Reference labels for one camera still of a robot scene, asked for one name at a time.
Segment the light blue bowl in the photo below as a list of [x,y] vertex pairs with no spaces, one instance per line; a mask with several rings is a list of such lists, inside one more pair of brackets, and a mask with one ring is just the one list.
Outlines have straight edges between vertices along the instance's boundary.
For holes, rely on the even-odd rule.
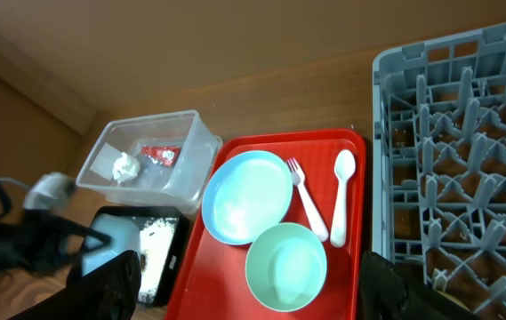
[[88,275],[122,252],[135,251],[141,255],[140,230],[131,220],[102,213],[93,221],[91,228],[109,236],[110,242],[83,257],[82,276]]

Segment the food scraps and rice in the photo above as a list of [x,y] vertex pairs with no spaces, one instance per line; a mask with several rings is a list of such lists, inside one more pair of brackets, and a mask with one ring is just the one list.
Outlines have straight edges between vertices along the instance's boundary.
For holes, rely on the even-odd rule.
[[141,286],[138,302],[146,306],[161,304],[170,275],[169,260],[176,227],[174,217],[152,217],[141,227]]

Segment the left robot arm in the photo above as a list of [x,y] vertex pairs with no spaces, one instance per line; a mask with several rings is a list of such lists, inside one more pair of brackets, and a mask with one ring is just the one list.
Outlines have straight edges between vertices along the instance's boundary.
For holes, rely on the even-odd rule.
[[57,182],[51,189],[29,190],[18,224],[1,221],[11,212],[12,200],[0,179],[0,272],[21,268],[50,276],[111,244],[110,236],[56,214],[76,186],[58,172],[52,176]]

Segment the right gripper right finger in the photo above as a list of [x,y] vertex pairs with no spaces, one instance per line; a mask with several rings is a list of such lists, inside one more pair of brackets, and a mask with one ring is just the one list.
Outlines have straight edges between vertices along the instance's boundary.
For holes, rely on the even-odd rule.
[[405,274],[376,252],[362,255],[359,291],[367,319],[478,320],[468,309]]

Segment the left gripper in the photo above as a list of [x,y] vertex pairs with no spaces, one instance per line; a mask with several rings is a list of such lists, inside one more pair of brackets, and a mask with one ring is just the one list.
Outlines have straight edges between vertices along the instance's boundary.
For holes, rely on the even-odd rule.
[[[30,229],[34,240],[28,233]],[[71,236],[90,237],[97,243],[69,252]],[[0,272],[15,268],[32,271],[32,267],[65,267],[109,242],[109,236],[61,217],[43,217],[33,223],[33,211],[24,210],[19,224],[0,222]]]

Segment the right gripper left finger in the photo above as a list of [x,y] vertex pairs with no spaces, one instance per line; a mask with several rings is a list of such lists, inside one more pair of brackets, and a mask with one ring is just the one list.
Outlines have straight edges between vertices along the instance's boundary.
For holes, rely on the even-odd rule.
[[10,320],[130,320],[141,286],[135,251],[125,251]]

